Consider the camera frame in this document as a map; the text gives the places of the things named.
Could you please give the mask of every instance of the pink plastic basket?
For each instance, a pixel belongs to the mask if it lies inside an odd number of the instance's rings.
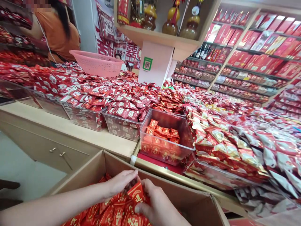
[[[70,50],[84,72],[102,77],[115,77],[119,74],[122,60],[97,53]]]

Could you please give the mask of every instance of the cabinet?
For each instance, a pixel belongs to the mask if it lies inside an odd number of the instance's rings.
[[[0,123],[0,130],[10,137],[33,160],[66,173],[70,173],[82,166],[89,159],[88,154],[5,122]]]

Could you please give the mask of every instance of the black hair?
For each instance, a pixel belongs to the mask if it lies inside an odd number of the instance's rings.
[[[65,35],[67,39],[70,39],[70,27],[69,27],[69,20],[68,20],[68,15],[65,9],[65,6],[63,3],[61,3],[59,0],[48,0],[48,3],[51,5],[52,8],[54,8],[60,18],[60,21],[63,24],[63,28],[65,31]]]
[[[122,58],[121,58],[121,55],[120,55],[119,53],[116,53],[116,54],[115,54],[115,58],[116,58],[116,56],[120,56],[120,59],[122,59]]]

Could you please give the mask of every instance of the person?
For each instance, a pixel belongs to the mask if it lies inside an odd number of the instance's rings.
[[[116,53],[115,58],[118,59],[118,60],[121,60],[121,55],[119,53]],[[127,68],[125,63],[122,64],[121,71],[128,71],[128,68]]]
[[[104,183],[25,202],[0,211],[0,225],[62,225],[89,207],[124,191],[133,180],[138,179],[137,170],[126,170]],[[142,180],[141,184],[150,197],[151,205],[137,204],[137,214],[146,216],[153,226],[190,226],[160,187],[149,179]]]
[[[80,50],[80,37],[76,27],[70,23],[66,8],[59,0],[38,0],[39,4],[27,4],[33,11],[31,30],[19,27],[31,38],[41,40],[45,35],[50,52],[48,58],[56,63],[76,61],[70,50]]]

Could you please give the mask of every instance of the human hand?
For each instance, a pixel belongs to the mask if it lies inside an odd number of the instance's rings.
[[[108,191],[106,199],[110,199],[116,194],[128,190],[129,187],[137,183],[137,180],[140,180],[138,177],[138,170],[125,170],[117,174],[112,179],[104,182],[104,186]]]
[[[142,213],[152,225],[156,226],[190,226],[187,220],[177,211],[162,188],[155,186],[149,179],[141,181],[144,191],[150,196],[150,204],[138,203],[135,213]]]

